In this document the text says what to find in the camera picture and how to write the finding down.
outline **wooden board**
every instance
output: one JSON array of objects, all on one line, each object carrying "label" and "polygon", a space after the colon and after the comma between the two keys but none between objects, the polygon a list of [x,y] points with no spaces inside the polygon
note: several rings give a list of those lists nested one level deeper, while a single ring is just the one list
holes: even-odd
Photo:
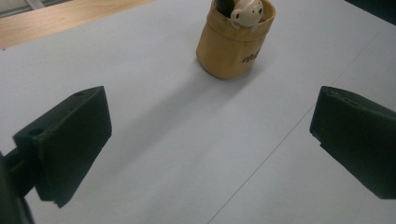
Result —
[{"label": "wooden board", "polygon": [[0,19],[0,49],[51,35],[154,0],[74,0]]}]

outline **table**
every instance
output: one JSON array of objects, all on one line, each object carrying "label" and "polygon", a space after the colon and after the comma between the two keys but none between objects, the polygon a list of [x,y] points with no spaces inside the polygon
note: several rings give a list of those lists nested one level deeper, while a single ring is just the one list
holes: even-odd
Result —
[{"label": "table", "polygon": [[196,61],[210,0],[156,0],[0,51],[0,148],[68,95],[105,86],[113,136],[44,223],[394,223],[308,131],[321,86],[396,110],[396,27],[341,0],[273,0],[251,70]]}]

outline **white stuffed animal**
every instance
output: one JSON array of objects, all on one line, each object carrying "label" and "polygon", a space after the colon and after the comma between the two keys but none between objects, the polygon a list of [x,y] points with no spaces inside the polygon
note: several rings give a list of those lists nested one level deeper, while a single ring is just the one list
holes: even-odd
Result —
[{"label": "white stuffed animal", "polygon": [[261,0],[240,0],[231,13],[231,24],[235,29],[242,26],[249,27],[249,31],[256,30],[264,15]]}]

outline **black object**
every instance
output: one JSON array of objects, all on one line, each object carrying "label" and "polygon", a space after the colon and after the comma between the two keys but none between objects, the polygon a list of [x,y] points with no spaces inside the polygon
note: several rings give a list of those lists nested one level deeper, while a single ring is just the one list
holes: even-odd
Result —
[{"label": "black object", "polygon": [[72,198],[111,136],[105,89],[77,92],[14,135],[0,154],[0,223],[33,223],[23,197],[35,187],[59,207]]},{"label": "black object", "polygon": [[216,0],[216,9],[223,14],[225,17],[230,18],[233,12],[234,2],[233,0]]},{"label": "black object", "polygon": [[322,87],[310,132],[377,197],[396,199],[396,113],[356,93]]},{"label": "black object", "polygon": [[396,25],[396,0],[346,0],[384,21]]}]

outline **toy face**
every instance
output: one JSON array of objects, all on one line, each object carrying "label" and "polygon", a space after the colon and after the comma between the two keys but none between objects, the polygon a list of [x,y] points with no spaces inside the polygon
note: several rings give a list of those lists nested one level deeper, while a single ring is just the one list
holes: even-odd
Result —
[{"label": "toy face", "polygon": [[235,29],[240,26],[250,27],[250,32],[254,31],[263,16],[261,0],[240,0],[231,13],[231,22]]}]

